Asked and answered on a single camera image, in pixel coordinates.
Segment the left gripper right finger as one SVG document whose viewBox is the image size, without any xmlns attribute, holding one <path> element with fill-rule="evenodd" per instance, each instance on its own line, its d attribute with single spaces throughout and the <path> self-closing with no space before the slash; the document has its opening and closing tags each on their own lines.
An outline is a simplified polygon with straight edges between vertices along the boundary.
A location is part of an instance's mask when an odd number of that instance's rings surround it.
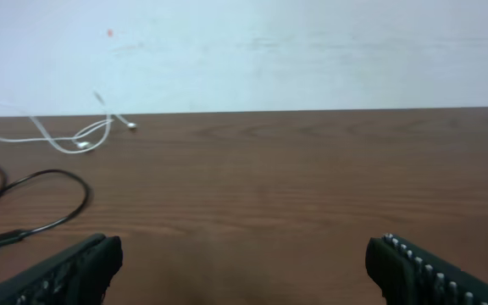
<svg viewBox="0 0 488 305">
<path fill-rule="evenodd" d="M 488 284 L 391 233 L 369 240 L 368 276 L 387 305 L 488 305 Z"/>
</svg>

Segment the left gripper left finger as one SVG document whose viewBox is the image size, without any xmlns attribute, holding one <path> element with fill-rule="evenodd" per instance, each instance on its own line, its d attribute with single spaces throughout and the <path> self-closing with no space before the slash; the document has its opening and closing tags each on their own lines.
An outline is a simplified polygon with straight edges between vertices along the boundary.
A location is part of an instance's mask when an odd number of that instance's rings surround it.
<svg viewBox="0 0 488 305">
<path fill-rule="evenodd" d="M 0 283 L 0 305 L 102 305 L 122 264 L 120 238 L 95 234 Z"/>
</svg>

